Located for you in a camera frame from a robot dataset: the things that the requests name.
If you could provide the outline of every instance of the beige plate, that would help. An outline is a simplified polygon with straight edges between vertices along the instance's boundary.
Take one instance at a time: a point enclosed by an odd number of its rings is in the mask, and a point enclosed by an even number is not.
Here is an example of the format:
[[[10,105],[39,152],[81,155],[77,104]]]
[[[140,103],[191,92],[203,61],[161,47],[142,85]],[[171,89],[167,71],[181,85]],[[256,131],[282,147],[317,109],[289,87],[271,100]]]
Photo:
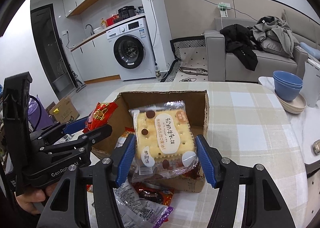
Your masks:
[[[303,110],[301,111],[294,111],[294,109],[290,108],[290,107],[287,107],[286,105],[282,105],[283,109],[286,110],[287,112],[289,113],[292,113],[292,114],[300,114],[303,112]]]
[[[290,101],[290,102],[287,102],[287,101],[283,101],[280,97],[277,96],[277,98],[279,99],[280,103],[282,104],[282,106],[285,106],[295,112],[302,112],[306,106],[307,106],[307,102],[306,100],[304,99],[304,97],[301,95],[301,94],[298,94],[298,96]]]

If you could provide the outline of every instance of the cardboard box on floor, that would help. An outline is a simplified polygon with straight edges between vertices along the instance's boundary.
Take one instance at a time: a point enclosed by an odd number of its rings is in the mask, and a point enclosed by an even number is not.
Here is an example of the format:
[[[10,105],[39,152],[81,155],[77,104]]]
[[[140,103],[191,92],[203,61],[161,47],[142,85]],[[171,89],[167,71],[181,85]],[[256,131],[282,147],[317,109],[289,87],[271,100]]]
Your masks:
[[[60,123],[73,122],[80,116],[69,96],[62,98],[58,104],[50,110],[50,114]]]
[[[111,154],[118,138],[125,132],[125,127],[133,128],[133,120],[129,109],[179,100],[185,102],[193,135],[203,134],[206,137],[209,110],[209,99],[206,91],[123,92],[116,98],[115,102],[118,108],[108,122],[112,126],[111,136],[95,144],[92,153],[99,159],[105,157],[104,153]],[[205,177],[202,168],[196,167],[187,175],[147,182],[187,192],[201,192],[205,184]]]

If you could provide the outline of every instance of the black and white mat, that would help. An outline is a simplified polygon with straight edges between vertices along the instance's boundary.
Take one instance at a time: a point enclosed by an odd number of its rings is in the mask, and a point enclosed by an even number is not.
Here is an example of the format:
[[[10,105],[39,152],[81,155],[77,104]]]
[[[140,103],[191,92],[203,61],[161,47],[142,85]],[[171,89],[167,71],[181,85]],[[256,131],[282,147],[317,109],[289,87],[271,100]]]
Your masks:
[[[208,76],[189,75],[179,71],[181,66],[208,70],[204,36],[173,39],[170,43],[175,60],[171,64],[167,74],[162,78],[161,82],[208,81]]]

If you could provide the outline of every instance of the purple bag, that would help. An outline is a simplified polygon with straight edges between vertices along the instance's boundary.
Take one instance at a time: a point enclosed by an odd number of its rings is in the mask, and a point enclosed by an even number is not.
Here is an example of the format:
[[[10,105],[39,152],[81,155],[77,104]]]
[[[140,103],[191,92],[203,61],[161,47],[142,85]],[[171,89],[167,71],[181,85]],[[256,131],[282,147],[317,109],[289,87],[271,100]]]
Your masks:
[[[53,124],[53,121],[51,120],[51,118],[49,117],[47,111],[44,109],[43,105],[41,104],[38,96],[37,96],[37,100],[39,101],[40,105],[41,105],[41,119],[39,122],[39,125],[37,126],[36,130],[40,130],[44,127],[47,127],[49,125]],[[29,109],[28,109],[28,120],[31,123],[32,128],[34,128],[39,120],[39,115],[40,115],[40,109],[39,106],[37,104],[36,101],[34,101],[32,98],[30,98],[29,100]]]

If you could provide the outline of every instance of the gray jacket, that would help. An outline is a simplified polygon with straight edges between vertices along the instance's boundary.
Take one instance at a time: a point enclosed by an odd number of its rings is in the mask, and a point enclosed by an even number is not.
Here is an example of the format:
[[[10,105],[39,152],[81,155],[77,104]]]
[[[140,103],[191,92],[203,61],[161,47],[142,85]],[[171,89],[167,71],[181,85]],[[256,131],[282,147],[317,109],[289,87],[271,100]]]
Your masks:
[[[267,38],[280,42],[284,51],[289,55],[292,55],[294,46],[299,43],[292,35],[288,23],[277,17],[271,23],[265,22],[255,25],[253,36],[261,43]]]

